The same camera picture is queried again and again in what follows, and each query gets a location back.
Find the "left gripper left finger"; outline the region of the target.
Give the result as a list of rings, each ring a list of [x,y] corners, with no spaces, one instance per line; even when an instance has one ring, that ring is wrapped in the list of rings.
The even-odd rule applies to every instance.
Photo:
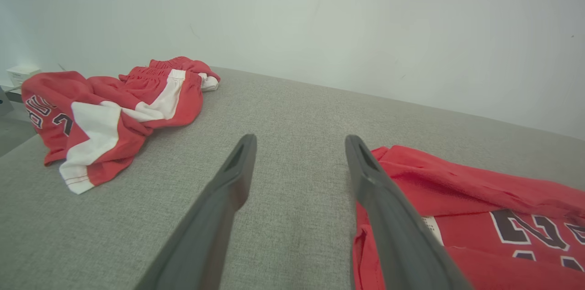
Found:
[[[138,290],[217,290],[234,215],[249,196],[257,138],[243,135],[163,245]]]

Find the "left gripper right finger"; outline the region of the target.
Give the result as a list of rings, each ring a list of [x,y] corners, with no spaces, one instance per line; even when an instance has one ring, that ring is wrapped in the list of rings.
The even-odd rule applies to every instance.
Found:
[[[345,150],[354,196],[368,213],[385,284],[395,290],[470,290],[470,282],[364,141],[349,135]]]

